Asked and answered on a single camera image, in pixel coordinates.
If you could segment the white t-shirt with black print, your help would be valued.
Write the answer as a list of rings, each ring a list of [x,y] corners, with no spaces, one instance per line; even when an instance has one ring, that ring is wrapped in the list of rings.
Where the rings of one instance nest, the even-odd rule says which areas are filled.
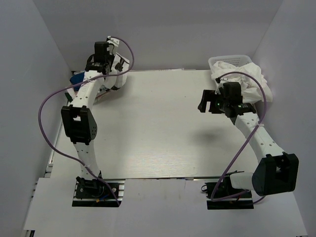
[[[110,75],[104,81],[106,91],[118,90],[122,88],[127,80],[127,74],[123,74],[129,68],[129,60],[124,58],[118,53],[119,40],[114,37],[108,37],[107,42],[110,44],[110,54],[114,56],[113,64],[111,67]]]

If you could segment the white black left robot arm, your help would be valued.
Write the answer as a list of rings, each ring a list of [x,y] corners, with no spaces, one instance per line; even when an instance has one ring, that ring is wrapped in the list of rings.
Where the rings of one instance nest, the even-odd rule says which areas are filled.
[[[83,84],[79,86],[75,98],[68,106],[63,106],[61,109],[66,136],[70,138],[78,159],[83,163],[81,177],[87,180],[102,177],[94,150],[97,123],[91,109],[104,83],[104,75],[111,72],[111,66],[111,62],[88,62],[83,74]]]

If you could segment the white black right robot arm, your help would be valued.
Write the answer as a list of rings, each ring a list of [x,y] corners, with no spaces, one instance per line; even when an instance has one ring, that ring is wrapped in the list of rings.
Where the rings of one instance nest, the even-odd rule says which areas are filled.
[[[238,172],[224,178],[223,192],[236,196],[241,190],[255,191],[259,196],[292,192],[296,187],[299,160],[286,153],[260,123],[256,110],[243,103],[241,94],[233,96],[204,90],[198,110],[225,114],[238,128],[254,151],[258,166],[253,173]]]

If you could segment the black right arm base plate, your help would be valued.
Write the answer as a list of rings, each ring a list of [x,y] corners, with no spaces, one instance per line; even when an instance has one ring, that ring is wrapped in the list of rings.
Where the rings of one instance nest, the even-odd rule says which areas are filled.
[[[208,210],[242,210],[253,209],[253,199],[251,192],[243,193],[243,190],[233,189],[231,184],[221,183],[214,195],[212,201],[211,194],[215,188],[216,182],[207,182],[202,185],[201,192],[206,194],[206,204]]]

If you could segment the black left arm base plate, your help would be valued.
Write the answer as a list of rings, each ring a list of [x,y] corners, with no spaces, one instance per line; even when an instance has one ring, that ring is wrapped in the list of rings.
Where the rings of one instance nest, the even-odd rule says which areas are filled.
[[[76,178],[72,207],[119,207],[113,193],[122,202],[124,181],[109,181],[109,187],[99,180]]]

